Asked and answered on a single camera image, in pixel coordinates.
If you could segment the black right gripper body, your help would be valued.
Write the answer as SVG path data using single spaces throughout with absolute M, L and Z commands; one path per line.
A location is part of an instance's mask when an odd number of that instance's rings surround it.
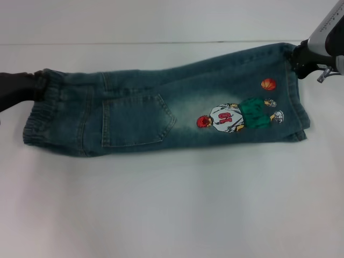
M 330 72 L 338 71 L 336 68 L 336 57 L 323 56 L 310 51 L 307 40 L 302 41 L 299 46 L 299 69 L 295 73 L 298 79 L 302 80 L 316 70 L 325 71 L 329 69 Z

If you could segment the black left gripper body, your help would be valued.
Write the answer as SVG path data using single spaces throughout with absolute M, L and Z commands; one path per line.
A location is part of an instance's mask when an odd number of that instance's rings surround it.
M 0 112 L 35 97 L 35 77 L 29 73 L 1 73 L 0 75 Z

